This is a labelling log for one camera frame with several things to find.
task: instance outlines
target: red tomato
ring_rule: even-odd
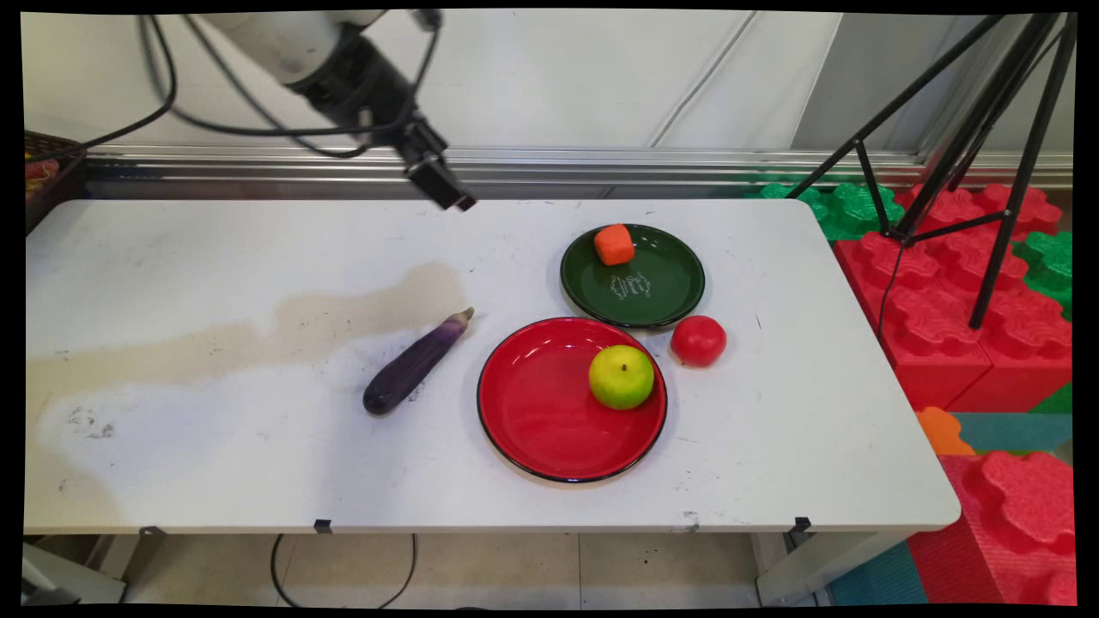
[[[725,329],[713,318],[685,318],[671,333],[671,351],[685,365],[709,367],[725,351]]]

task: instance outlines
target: orange cube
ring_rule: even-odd
[[[608,266],[618,266],[633,260],[633,239],[625,225],[608,225],[596,234],[596,253]]]

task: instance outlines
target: tiled floor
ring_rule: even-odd
[[[408,589],[390,607],[642,609],[758,607],[741,534],[420,534]],[[285,605],[269,534],[169,536],[130,603]],[[408,576],[408,534],[286,537],[276,565],[296,603],[374,607]]]

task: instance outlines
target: red plate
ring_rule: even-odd
[[[611,345],[632,345],[653,363],[653,393],[632,410],[603,406],[588,367]],[[582,318],[554,318],[503,340],[481,369],[477,409],[489,440],[519,467],[563,483],[624,472],[656,442],[668,411],[660,367],[637,340]]]

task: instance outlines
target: red foam block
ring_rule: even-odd
[[[904,207],[908,210],[915,201],[915,197],[923,189],[923,185],[915,185],[911,189],[898,194],[897,203]],[[965,189],[958,189],[956,191],[947,191],[943,189],[939,192],[935,198],[935,202],[930,209],[924,211],[923,222],[920,223],[920,229],[918,233],[930,232],[932,230],[937,230],[940,228],[945,228],[946,225],[953,225],[955,223],[962,223],[964,221],[969,221],[970,219],[976,219],[986,214],[985,210],[977,206],[973,199],[973,194]]]
[[[908,540],[928,600],[1076,605],[1073,468],[1047,453],[939,460],[962,517]]]
[[[837,241],[833,251],[840,268],[847,276],[851,288],[874,328],[878,324],[881,295],[889,284],[900,244],[877,232],[867,232],[857,241]],[[893,289],[925,289],[935,287],[939,264],[920,244],[904,250]]]
[[[992,254],[996,233],[987,229],[966,230],[933,239],[928,253],[939,262],[939,282],[943,289],[966,304],[968,311],[980,291],[980,284]],[[1003,256],[1000,275],[996,279],[995,295],[1017,294],[1025,289],[1023,276],[1028,265],[1008,250]]]
[[[893,288],[881,328],[881,346],[913,408],[946,409],[992,363],[969,328],[961,300],[939,287]]]
[[[1026,288],[993,294],[980,335],[992,367],[947,410],[1026,412],[1073,379],[1073,324],[1052,298]]]
[[[1011,196],[1011,187],[1003,185],[989,185],[985,190],[974,196],[974,202],[986,213],[1003,210],[1008,207],[1008,198]],[[1023,206],[1019,211],[1019,219],[1011,231],[1011,240],[1021,242],[1026,240],[1026,234],[1031,232],[1045,232],[1051,236],[1057,235],[1057,222],[1061,221],[1061,209],[1053,206],[1045,199],[1045,194],[1034,187],[1026,187],[1023,194]],[[990,223],[990,229],[999,230],[999,223]]]

